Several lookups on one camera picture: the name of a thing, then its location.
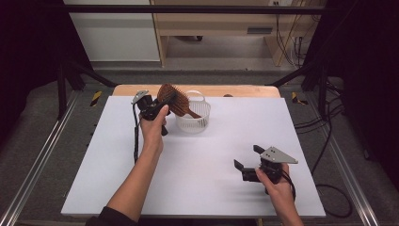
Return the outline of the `person's right hand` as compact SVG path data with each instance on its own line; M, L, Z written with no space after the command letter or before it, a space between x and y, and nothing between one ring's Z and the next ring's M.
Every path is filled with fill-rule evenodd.
M275 208L288 208L295 204L291 185L285 178L281 177L277 184L273 184L260 168L255 169L255 171L258 179L267 190Z

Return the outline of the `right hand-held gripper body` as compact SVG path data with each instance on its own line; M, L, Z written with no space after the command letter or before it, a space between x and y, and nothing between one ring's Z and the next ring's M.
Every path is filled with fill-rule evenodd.
M297 160L276 147L265 149L265 152L260 154L260 158L260 169L268 176L270 181L277 184L281 177L285 178L290 183L292 193L295 195L294 183L289 173L282 168L282 164L296 164Z

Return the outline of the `black curtain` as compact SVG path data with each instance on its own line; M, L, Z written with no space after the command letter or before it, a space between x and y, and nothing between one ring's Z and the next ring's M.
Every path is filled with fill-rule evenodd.
M343 102L369 155L399 188L399 0L327 0L338 15L321 19L312 59L338 26L323 56L343 80Z
M32 89L56 81L62 60L90 68L63 0L0 0L0 143L10 134Z

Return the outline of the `black frame crossbar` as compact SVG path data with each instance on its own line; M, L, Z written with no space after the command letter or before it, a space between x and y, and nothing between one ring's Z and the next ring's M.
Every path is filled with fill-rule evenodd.
M337 13L337 8L323 7L240 7L240 6L146 6L146 5L65 5L76 13L208 13L208 14L287 14L324 15Z

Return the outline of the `white slotted plastic basket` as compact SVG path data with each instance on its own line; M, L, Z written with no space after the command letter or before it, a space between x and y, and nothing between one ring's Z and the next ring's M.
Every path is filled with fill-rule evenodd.
M198 90L189 90L185 94L188 96L189 109L199 117L195 119L189 114L182 117L175 116L176 124L179 129L188 134L201 133L209 124L211 105L206 101L204 94Z

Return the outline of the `white cabinet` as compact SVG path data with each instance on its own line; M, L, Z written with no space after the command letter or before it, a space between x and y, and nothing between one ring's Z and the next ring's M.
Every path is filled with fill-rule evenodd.
M150 13L71 13L90 61L159 61Z

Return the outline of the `black metal frame leg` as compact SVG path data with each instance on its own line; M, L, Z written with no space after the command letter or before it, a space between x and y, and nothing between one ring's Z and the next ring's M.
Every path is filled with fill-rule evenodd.
M57 92L58 92L58 116L60 120L67 112L66 82L69 82L73 90L82 90L86 83L81 75L85 74L101 84L115 88L118 84L96 73L93 69L84 67L74 61L64 61L57 69Z
M302 66L301 68L283 76L281 79L270 83L272 87L280 87L283 84L304 75L305 78L301 84L304 91L314 90L318 87L317 111L323 120L327 118L327 64L326 62L317 62L316 60Z

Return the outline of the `brown wooden hairbrush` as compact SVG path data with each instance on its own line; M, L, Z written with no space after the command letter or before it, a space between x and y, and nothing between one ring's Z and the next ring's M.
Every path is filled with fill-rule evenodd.
M199 119L200 115L190 109L190 103L185 93L171 84L163 84L158 90L157 97L166 97L171 93L176 93L175 103L168 105L169 110L176 116L183 117L185 115L191 116L193 119Z

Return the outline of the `white table cover board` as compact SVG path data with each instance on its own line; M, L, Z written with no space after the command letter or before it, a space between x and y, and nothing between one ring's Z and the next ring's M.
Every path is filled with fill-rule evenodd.
M168 135L142 214L147 218L263 218L274 215L260 183L246 182L233 163L255 168L253 148L276 147L295 159L290 176L302 217L325 211L282 98L210 97L210 122L198 134L168 118ZM134 165L134 118L129 96L108 98L68 197L65 216L101 212Z

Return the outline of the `person's dark sleeve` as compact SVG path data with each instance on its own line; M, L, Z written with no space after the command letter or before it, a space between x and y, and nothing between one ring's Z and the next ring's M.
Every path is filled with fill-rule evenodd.
M138 223L121 212L105 206L97 217L89 218L85 226L137 226Z

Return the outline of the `person's left hand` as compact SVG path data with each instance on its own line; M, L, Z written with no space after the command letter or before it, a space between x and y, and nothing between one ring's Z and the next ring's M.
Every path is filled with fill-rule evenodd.
M162 127L167 123L168 105L164 105L152 121L140 119L144 139L143 153L161 153L163 151Z

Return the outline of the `aluminium floor rail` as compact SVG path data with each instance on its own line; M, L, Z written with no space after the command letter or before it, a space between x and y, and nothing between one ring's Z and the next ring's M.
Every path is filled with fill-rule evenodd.
M354 171L352 171L348 165L336 138L332 135L330 121L327 120L325 125L320 123L320 126L325 139L322 152L324 153L327 149L330 150L332 159L341 175L349 197L358 212L363 226L380 226L375 211L369 204Z
M46 138L40 152L35 159L32 167L24 178L24 181L18 192L14 196L12 202L8 206L7 210L0 217L0 226L14 226L17 222L19 215L21 214L36 182L39 180L40 175L51 156L53 149L57 145L57 142L62 135L62 132L71 117L73 110L75 109L76 102L81 96L81 91L73 91L67 102L67 108L65 113L60 119L58 119L52 128L51 133Z

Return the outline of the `light wooden table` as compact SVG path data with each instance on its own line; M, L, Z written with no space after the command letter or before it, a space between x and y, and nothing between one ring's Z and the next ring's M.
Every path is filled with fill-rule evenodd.
M273 86L253 85L177 85L181 91L197 90L205 96L222 97L227 94L232 97L266 97L279 98L280 93ZM147 90L154 95L160 85L118 85L113 91L113 96L134 96L139 90Z

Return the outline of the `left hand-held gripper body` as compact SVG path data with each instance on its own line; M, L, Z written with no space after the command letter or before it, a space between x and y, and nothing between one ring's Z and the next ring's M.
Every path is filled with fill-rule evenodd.
M146 121L153 121L164 105L164 103L159 103L157 99L154 100L147 90L139 90L132 100L135 127L138 128L139 116Z

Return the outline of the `wooden cabinet with drawers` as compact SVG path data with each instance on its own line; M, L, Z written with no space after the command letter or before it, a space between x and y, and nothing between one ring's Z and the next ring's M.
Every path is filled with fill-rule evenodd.
M153 6L240 6L270 7L269 0L150 0ZM293 0L290 7L323 7L327 0ZM203 13L154 13L155 32L161 61L165 62L168 40L171 37L209 36L258 36L280 66L294 37L311 37L318 25L311 15L262 15L262 14L203 14ZM273 27L269 35L249 35L248 27Z

